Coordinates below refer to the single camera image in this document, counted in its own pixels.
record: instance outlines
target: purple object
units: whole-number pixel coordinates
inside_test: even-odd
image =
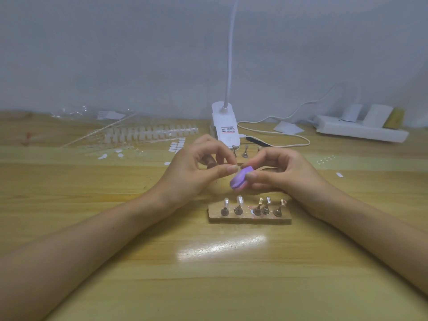
[[[230,181],[230,187],[232,189],[238,189],[246,183],[245,175],[248,172],[254,171],[253,167],[246,167],[243,168],[240,172],[237,173],[237,175]]]

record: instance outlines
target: wooden tabletop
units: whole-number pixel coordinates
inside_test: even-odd
[[[101,144],[60,148],[102,121],[1,117],[0,254],[138,196],[174,156],[170,141],[125,148],[123,157]],[[200,134],[209,124],[156,123],[195,123]],[[303,128],[312,144],[296,149],[331,183],[428,230],[428,130],[411,130],[405,143],[391,144]],[[300,142],[251,135],[275,145]],[[186,143],[197,136],[187,136]],[[250,144],[249,155],[256,149]],[[107,158],[98,160],[104,153]],[[227,196],[233,197],[228,179],[212,184],[126,246],[48,319],[428,319],[428,301],[420,292],[293,203],[292,225],[209,223],[208,204]]]

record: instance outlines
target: person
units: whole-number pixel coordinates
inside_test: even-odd
[[[199,169],[199,163],[207,169]],[[353,238],[428,294],[427,233],[335,188],[297,151],[265,148],[245,166],[275,168],[247,174],[248,188],[286,192],[308,213]],[[237,171],[236,158],[226,145],[201,136],[174,156],[146,193],[4,255],[0,319],[42,319],[134,237],[191,201],[209,183]]]

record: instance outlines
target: white paper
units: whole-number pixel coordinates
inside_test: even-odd
[[[109,110],[100,110],[98,111],[98,118],[99,120],[102,119],[113,119],[113,120],[119,120],[124,118],[124,114],[116,113],[115,111],[109,111]]]
[[[284,134],[297,134],[297,133],[301,133],[304,132],[305,130],[301,129],[300,127],[298,127],[297,125],[293,124],[293,123],[287,123],[285,121],[282,121],[281,123],[279,123],[274,130],[276,130],[277,132],[280,133],[284,133]]]

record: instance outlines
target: white wall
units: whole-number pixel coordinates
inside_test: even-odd
[[[0,108],[209,118],[224,97],[232,1],[2,0]],[[427,10],[428,0],[241,0],[237,118],[286,116],[335,82],[359,82],[363,103],[393,97],[407,124],[428,125]],[[296,119],[338,113],[354,96],[342,91]]]

